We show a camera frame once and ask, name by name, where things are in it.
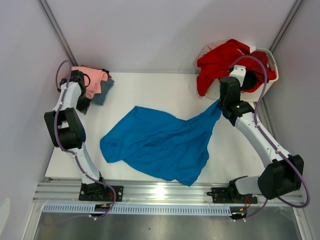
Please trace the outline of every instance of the folded clothes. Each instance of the folded clothes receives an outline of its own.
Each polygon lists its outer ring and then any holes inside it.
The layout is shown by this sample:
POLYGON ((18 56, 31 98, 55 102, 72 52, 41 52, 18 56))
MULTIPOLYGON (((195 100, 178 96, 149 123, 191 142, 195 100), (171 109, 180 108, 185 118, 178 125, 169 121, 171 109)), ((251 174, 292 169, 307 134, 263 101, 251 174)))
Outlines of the folded clothes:
POLYGON ((72 70, 79 70, 84 74, 84 85, 86 88, 85 96, 92 99, 94 94, 101 93, 101 81, 107 81, 108 74, 100 69, 94 69, 86 66, 73 66, 72 70))
POLYGON ((108 163, 123 160, 150 176, 191 186, 209 159, 218 103, 189 120, 135 106, 101 139, 102 155, 108 163))
MULTIPOLYGON (((201 68, 201 72, 196 79, 199 95, 206 95, 208 88, 215 79, 228 76, 231 64, 242 56, 252 56, 259 59, 267 69, 268 80, 276 79, 276 72, 267 67, 268 56, 265 52, 252 52, 250 46, 235 39, 230 39, 198 59, 197 66, 201 68)), ((253 72, 257 77, 255 86, 250 89, 244 89, 245 92, 252 93, 264 83, 263 69, 256 61, 244 58, 236 64, 245 66, 247 71, 253 72)))
POLYGON ((102 106, 105 103, 107 94, 110 88, 114 85, 114 82, 110 77, 108 77, 107 81, 101 81, 101 93, 95 93, 92 102, 96 105, 102 106))

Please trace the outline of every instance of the metal floor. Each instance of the metal floor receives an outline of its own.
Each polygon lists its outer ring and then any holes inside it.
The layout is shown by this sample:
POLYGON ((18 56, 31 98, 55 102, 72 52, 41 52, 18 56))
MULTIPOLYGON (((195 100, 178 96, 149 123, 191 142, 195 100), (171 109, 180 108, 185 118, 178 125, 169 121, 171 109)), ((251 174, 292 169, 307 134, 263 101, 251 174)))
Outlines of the metal floor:
POLYGON ((81 217, 44 226, 74 216, 43 212, 35 240, 301 240, 291 207, 266 207, 246 222, 224 216, 109 214, 94 221, 81 217))

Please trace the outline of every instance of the black mounting bracket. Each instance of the black mounting bracket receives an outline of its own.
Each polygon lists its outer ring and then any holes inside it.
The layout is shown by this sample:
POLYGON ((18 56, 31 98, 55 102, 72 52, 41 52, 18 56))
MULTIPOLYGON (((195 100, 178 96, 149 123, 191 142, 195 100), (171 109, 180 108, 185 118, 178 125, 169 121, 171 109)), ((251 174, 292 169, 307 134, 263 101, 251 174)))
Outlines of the black mounting bracket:
MULTIPOLYGON (((104 178, 100 175, 99 182, 104 182, 104 178)), ((112 186, 115 191, 115 201, 122 202, 124 187, 112 186)), ((79 201, 89 202, 112 202, 114 200, 113 192, 108 187, 99 183, 85 184, 81 183, 79 201)))
MULTIPOLYGON (((289 161, 302 175, 304 160, 300 155, 289 155, 289 161)), ((301 180, 285 160, 273 160, 258 178, 258 187, 266 199, 274 199, 300 189, 301 180)))
POLYGON ((241 178, 245 178, 245 176, 231 180, 228 187, 212 187, 211 191, 206 194, 212 197, 214 204, 246 204, 245 197, 247 197, 251 204, 257 204, 257 197, 252 194, 241 195, 238 192, 236 180, 241 178))

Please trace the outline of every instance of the red garment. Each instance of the red garment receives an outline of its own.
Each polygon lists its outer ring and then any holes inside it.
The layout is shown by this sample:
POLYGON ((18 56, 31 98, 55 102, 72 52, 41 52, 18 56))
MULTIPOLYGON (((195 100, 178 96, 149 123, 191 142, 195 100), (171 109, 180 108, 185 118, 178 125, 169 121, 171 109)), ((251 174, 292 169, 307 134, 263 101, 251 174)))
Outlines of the red garment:
MULTIPOLYGON (((206 95, 208 88, 215 79, 228 76, 231 64, 244 55, 259 59, 267 69, 268 80, 276 79, 275 71, 267 67, 268 56, 265 52, 254 51, 250 53, 249 46, 235 39, 230 39, 198 59, 197 66, 201 68, 201 72, 196 79, 199 95, 202 97, 206 95)), ((252 93, 264 83, 264 72, 256 61, 244 58, 236 64, 245 66, 246 71, 253 71, 258 78, 256 86, 252 89, 245 90, 245 92, 252 93)))

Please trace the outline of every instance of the white work surface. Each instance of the white work surface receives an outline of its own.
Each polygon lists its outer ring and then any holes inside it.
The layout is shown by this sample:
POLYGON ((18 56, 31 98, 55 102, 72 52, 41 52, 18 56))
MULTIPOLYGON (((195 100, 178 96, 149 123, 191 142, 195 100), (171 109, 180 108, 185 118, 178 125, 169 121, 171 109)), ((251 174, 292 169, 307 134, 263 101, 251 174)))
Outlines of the white work surface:
MULTIPOLYGON (((107 180, 162 182, 164 180, 139 172, 122 160, 107 163, 100 151, 100 139, 134 106, 165 111, 187 120, 205 111, 214 100, 198 95, 196 74, 111 75, 114 86, 104 105, 91 103, 86 115, 78 112, 85 128, 85 143, 92 161, 107 180)), ((210 157, 197 183, 228 183, 237 177, 260 175, 264 170, 260 157, 248 140, 223 116, 213 128, 207 149, 210 157)), ((59 148, 54 149, 45 176, 80 178, 76 164, 59 148)))

